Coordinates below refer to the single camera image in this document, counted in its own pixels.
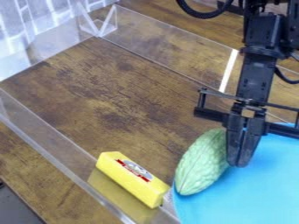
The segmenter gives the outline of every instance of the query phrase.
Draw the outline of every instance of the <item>yellow block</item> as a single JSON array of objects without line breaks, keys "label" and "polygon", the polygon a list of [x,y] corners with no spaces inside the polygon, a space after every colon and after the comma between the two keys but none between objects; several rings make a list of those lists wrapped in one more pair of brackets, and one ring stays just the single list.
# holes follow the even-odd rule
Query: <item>yellow block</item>
[{"label": "yellow block", "polygon": [[163,204],[169,186],[118,151],[102,152],[97,168],[151,207]]}]

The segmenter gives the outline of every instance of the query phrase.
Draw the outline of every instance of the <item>wooden table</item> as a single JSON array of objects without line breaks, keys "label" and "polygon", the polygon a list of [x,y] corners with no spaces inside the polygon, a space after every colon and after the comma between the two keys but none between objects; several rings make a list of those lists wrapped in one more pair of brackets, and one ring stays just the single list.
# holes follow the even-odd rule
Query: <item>wooden table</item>
[{"label": "wooden table", "polygon": [[[239,16],[225,13],[196,20],[172,0],[120,4],[221,44],[241,46]],[[121,151],[168,184],[188,145],[217,126],[192,116],[199,85],[98,38],[46,59],[0,87],[89,154]],[[0,177],[46,223],[118,223],[4,125]]]}]

